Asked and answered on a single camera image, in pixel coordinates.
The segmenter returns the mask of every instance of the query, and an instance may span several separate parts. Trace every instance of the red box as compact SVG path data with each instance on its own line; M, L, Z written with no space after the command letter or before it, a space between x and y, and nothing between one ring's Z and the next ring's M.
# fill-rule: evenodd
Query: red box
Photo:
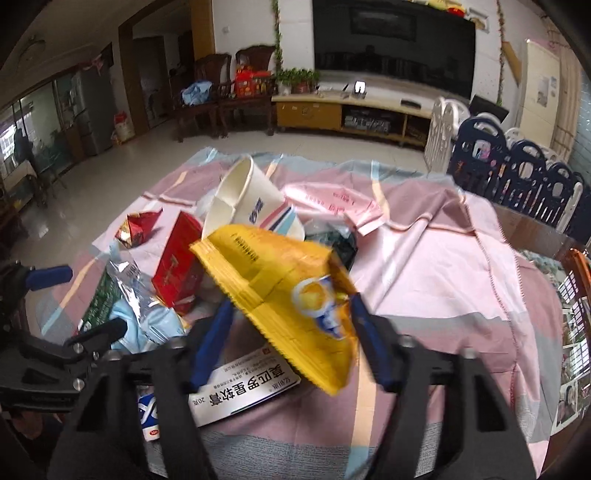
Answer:
M152 284L167 307L177 313L188 313L203 279L203 267L189 246L201 240L199 221L181 212L174 224Z
M236 83L234 84L234 93L237 97L251 97L254 95L252 89L252 77L254 72L252 70L237 70Z

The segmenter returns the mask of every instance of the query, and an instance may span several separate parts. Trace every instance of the yellow snack bag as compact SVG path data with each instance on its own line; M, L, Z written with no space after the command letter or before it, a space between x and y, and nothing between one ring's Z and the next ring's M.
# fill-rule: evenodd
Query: yellow snack bag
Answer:
M330 249L227 225L191 250L234 305L310 381L330 395L347 384L356 338L342 298L356 290Z

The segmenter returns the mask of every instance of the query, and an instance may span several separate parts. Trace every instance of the dark wooden armchair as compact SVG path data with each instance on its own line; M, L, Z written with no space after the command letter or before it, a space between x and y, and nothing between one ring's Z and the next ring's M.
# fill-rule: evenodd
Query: dark wooden armchair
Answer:
M211 123L212 138L217 138L217 115L219 111L219 99L222 96L229 94L229 86L227 79L230 75L230 63L232 56L228 53L216 53L207 55L195 61L194 72L192 74L185 74L174 76L170 79L170 87L173 93L174 117L177 121L178 141L182 142L183 123L187 119L192 119L197 125L196 116L208 114ZM224 82L222 82L222 72L225 70ZM209 100L199 105L185 105L181 95L182 90L187 88L191 83L199 80L208 80L213 83ZM224 136L227 136L228 130L223 129Z
M275 52L275 47L271 45L255 45L252 47L239 50L236 53L236 63L244 63L253 67L255 71L268 70L271 56ZM233 113L234 110L240 112L242 122L244 123L244 112L243 108L264 108L267 113L267 135L273 135L275 132L275 108L271 102L275 90L275 80L271 78L269 80L269 87L267 92L263 95L256 95L251 97L234 97L229 96L220 97L219 100L219 112L222 120L222 125L225 130L228 129L227 117L228 112Z

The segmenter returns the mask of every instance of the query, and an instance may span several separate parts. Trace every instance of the cardboard box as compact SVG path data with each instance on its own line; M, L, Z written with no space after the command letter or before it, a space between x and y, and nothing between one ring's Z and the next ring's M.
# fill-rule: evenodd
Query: cardboard box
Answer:
M152 284L166 306L177 313L188 313L195 303L203 279L203 267L189 250L201 240L201 223L186 212L178 214Z

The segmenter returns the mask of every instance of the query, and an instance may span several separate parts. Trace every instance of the paper cup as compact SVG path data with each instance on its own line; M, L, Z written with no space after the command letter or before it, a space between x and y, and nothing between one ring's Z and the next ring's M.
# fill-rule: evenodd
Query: paper cup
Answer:
M205 217L202 238L231 223L255 225L301 241L305 237L296 210L250 155L242 157L222 180Z

